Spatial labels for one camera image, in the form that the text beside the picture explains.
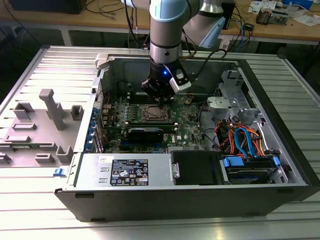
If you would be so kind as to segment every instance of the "white paper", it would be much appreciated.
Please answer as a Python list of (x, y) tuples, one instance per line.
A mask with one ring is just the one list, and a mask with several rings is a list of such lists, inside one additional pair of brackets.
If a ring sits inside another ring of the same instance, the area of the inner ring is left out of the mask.
[(297, 22), (302, 23), (304, 25), (307, 25), (309, 27), (320, 23), (319, 18), (314, 18), (314, 17), (308, 16), (308, 15), (302, 15), (302, 16), (293, 18), (293, 20), (296, 20)]
[(275, 10), (276, 4), (277, 4), (276, 1), (269, 1), (269, 2), (252, 1), (248, 9), (248, 12), (258, 14), (260, 11), (260, 8)]

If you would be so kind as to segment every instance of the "motherboard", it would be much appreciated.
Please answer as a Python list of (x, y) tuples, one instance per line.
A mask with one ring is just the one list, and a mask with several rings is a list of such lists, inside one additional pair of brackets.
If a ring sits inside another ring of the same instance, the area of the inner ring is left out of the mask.
[(161, 107), (148, 97), (112, 99), (103, 107), (105, 153), (170, 153), (205, 150), (199, 103), (176, 96)]

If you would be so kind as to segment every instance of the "power supply label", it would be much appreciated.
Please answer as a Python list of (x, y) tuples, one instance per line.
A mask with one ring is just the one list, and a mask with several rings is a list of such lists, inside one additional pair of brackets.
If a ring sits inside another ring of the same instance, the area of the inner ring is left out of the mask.
[(110, 179), (112, 186), (147, 186), (148, 159), (114, 159)]

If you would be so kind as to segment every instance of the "robotic arm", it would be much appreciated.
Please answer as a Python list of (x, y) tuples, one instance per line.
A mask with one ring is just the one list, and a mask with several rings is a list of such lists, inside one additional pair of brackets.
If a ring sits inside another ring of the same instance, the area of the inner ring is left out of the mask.
[(196, 45), (211, 48), (225, 18), (222, 0), (121, 0), (125, 6), (149, 10), (150, 74), (141, 88), (162, 105), (196, 80), (179, 61), (183, 30)]

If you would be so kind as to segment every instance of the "wooden workbench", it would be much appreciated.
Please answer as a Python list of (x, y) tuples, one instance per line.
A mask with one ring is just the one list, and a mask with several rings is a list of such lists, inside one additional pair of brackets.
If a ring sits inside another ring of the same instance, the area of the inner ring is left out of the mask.
[[(113, 4), (115, 0), (99, 0), (100, 6)], [(237, 0), (237, 6), (242, 17), (247, 19), (246, 22), (254, 24), (252, 41), (261, 42), (279, 42), (279, 43), (297, 43), (297, 44), (317, 44), (320, 41), (320, 24), (315, 26), (306, 26), (302, 23), (289, 19), (287, 25), (256, 24), (256, 14), (248, 14), (248, 8), (244, 7), (250, 4), (250, 0)], [(61, 30), (63, 40), (66, 45), (71, 45), (69, 30), (97, 31), (97, 32), (128, 32), (128, 24), (123, 9), (114, 12), (115, 20), (98, 13), (92, 13), (85, 9), (78, 14), (64, 14), (51, 12), (31, 12), (31, 11), (14, 11), (10, 7), (12, 14), (26, 27), (51, 28)], [(121, 8), (123, 5), (109, 6), (104, 8), (105, 11), (111, 11)], [(98, 11), (96, 3), (92, 3), (89, 8), (92, 11)], [(310, 9), (314, 12), (320, 12), (320, 6), (314, 5)], [(139, 33), (145, 34), (150, 29), (150, 15), (146, 10), (138, 9), (137, 14)], [(19, 24), (9, 15), (5, 9), (2, 0), (0, 0), (0, 21), (4, 26), (19, 26)], [(221, 32), (222, 38), (228, 36), (229, 39), (235, 38), (239, 30), (234, 21), (231, 21), (227, 30)]]

